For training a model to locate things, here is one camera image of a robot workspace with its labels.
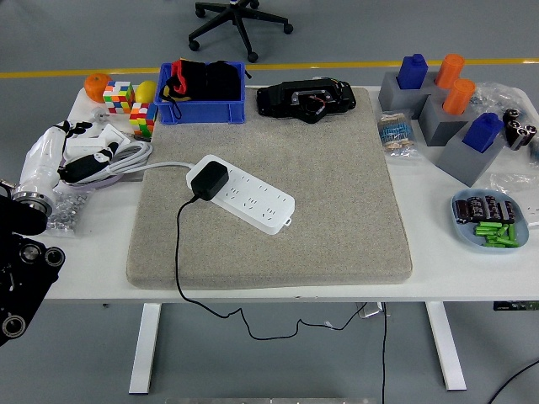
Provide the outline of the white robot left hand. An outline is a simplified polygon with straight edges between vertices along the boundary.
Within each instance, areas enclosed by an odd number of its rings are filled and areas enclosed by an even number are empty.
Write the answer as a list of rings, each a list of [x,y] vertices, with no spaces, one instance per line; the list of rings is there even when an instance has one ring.
[[[60,181],[81,183],[108,167],[130,140],[113,125],[64,120],[45,131],[27,152],[17,194],[50,197]]]

